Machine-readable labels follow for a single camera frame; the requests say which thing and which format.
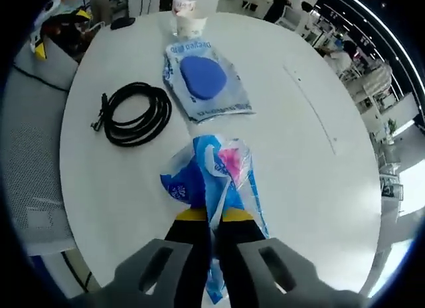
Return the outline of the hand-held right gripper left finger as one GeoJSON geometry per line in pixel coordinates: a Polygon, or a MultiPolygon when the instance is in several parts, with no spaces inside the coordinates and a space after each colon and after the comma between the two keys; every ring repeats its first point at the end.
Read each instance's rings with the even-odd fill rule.
{"type": "Polygon", "coordinates": [[[210,250],[206,212],[180,213],[163,240],[151,240],[116,268],[114,302],[118,307],[200,307],[210,250]]]}

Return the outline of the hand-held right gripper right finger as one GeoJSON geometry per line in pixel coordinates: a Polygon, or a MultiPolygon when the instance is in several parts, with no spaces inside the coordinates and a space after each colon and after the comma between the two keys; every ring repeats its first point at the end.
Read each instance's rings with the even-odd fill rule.
{"type": "Polygon", "coordinates": [[[314,265],[276,238],[266,238],[249,213],[229,208],[216,250],[232,307],[326,307],[327,285],[314,265]]]}

